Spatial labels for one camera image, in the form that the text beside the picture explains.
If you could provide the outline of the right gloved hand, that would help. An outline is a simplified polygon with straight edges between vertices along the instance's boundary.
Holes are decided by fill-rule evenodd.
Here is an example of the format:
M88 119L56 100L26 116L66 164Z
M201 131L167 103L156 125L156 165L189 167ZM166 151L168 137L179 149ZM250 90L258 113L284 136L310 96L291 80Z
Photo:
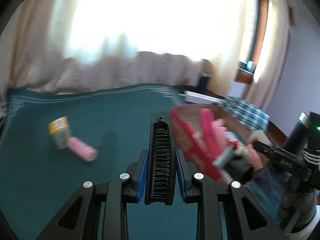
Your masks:
M284 193L277 219L287 234L298 233L316 218L316 190L307 182L291 176L284 183Z

